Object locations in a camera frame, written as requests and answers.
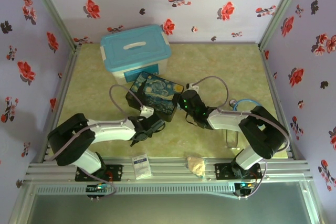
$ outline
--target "blue tube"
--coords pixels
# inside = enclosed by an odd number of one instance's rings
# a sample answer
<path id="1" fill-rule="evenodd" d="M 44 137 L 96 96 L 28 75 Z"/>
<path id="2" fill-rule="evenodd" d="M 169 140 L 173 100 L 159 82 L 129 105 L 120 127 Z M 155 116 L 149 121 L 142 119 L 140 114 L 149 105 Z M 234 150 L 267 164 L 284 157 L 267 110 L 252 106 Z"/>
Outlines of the blue tube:
<path id="1" fill-rule="evenodd" d="M 241 99 L 241 100 L 237 101 L 237 103 L 234 105 L 234 107 L 233 107 L 234 111 L 237 111 L 237 107 L 238 107 L 238 105 L 241 102 L 252 102 L 252 103 L 254 103 L 254 104 L 258 105 L 258 106 L 262 106 L 259 102 L 256 102 L 254 100 L 251 100 L 251 99 Z"/>

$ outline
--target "purple wall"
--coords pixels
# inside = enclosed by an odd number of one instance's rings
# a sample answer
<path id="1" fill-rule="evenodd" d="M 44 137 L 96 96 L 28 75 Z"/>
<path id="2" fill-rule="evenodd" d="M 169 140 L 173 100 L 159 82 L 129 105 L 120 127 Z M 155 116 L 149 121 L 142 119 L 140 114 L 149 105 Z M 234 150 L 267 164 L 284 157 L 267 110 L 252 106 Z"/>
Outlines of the purple wall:
<path id="1" fill-rule="evenodd" d="M 334 0 L 293 0 L 266 46 L 293 142 L 330 223 L 336 223 L 335 13 Z"/>
<path id="2" fill-rule="evenodd" d="M 17 181 L 45 140 L 50 100 L 70 47 L 41 0 L 0 4 L 0 222 L 7 223 L 19 192 Z"/>

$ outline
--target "glass panel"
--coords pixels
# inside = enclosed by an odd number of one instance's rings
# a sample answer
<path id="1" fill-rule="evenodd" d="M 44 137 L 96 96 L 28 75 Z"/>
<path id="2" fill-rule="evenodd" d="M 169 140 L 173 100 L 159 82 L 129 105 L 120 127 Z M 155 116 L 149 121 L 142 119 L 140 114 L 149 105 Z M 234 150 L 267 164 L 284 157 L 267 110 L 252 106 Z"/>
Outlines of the glass panel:
<path id="1" fill-rule="evenodd" d="M 212 195 L 37 196 L 28 223 L 311 223 L 298 183 L 267 183 L 248 200 Z"/>

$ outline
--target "starry night box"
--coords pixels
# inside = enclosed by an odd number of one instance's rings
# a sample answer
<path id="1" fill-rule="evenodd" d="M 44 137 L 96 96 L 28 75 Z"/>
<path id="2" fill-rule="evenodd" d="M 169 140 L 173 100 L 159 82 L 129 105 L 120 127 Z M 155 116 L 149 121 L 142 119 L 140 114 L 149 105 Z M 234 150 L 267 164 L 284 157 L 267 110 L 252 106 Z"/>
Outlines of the starry night box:
<path id="1" fill-rule="evenodd" d="M 167 122 L 173 119 L 183 90 L 182 85 L 146 72 L 141 72 L 131 87 L 131 91 L 143 105 L 153 108 L 158 116 Z M 140 110 L 139 103 L 131 93 L 126 94 L 126 100 L 130 107 Z"/>

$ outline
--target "plastic storage box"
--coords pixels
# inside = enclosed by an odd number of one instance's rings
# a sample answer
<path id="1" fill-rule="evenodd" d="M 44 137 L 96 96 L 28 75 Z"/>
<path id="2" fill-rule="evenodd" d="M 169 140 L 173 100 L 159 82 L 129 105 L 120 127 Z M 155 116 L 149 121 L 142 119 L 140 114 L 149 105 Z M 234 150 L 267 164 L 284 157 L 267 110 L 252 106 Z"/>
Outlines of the plastic storage box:
<path id="1" fill-rule="evenodd" d="M 171 122 L 177 108 L 177 102 L 184 90 L 182 85 L 142 72 L 131 87 L 131 91 L 143 105 L 152 107 L 158 116 Z M 140 110 L 137 100 L 126 94 L 128 105 Z"/>
<path id="2" fill-rule="evenodd" d="M 133 82 L 142 71 L 163 74 L 172 55 L 166 35 L 158 25 L 144 26 L 103 37 L 103 62 L 118 84 Z"/>

